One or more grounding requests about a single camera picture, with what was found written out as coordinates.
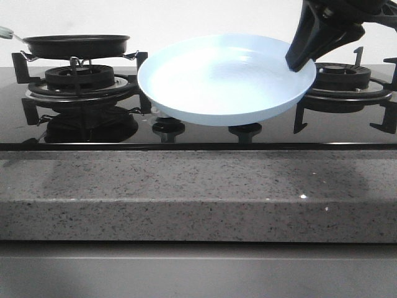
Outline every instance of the white wall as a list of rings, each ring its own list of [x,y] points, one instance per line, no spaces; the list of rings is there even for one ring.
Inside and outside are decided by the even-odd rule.
[[[129,35],[128,53],[153,53],[183,39],[227,32],[274,37],[291,42],[300,17],[299,0],[2,0],[0,25],[21,37],[60,34]],[[327,54],[319,61],[353,63],[352,51],[365,47],[363,62],[381,63],[397,56],[397,33],[365,24],[358,42]],[[0,66],[12,66],[11,53],[26,50],[17,40],[0,40]],[[130,65],[122,58],[96,61]],[[62,65],[37,60],[32,66]]]

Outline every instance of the speckled gray stone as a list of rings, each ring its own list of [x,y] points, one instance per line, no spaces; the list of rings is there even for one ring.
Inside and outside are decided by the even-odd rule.
[[[394,151],[0,152],[2,240],[397,242]]]

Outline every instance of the black frying pan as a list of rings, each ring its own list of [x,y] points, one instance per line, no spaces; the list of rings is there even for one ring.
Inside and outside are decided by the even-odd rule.
[[[52,35],[21,39],[4,27],[0,27],[0,37],[23,41],[38,58],[62,60],[72,56],[79,59],[120,56],[125,53],[130,38],[126,35]]]

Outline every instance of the white frying pan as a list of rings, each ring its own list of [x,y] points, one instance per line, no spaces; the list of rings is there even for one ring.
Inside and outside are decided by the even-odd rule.
[[[316,76],[311,60],[297,73],[288,68],[289,46],[246,34],[185,40],[145,60],[138,84],[160,111],[180,120],[212,126],[259,122],[294,106]]]

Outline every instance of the frying pan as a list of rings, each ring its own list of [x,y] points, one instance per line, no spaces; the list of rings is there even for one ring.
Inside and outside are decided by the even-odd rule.
[[[50,35],[22,39],[5,27],[0,27],[0,37],[21,40],[38,58],[62,60],[72,56],[80,59],[120,56],[125,53],[130,38],[126,35]]]
[[[184,40],[146,59],[138,84],[161,112],[180,120],[212,126],[259,122],[294,106],[316,77],[312,60],[297,73],[289,69],[289,46],[247,34]]]

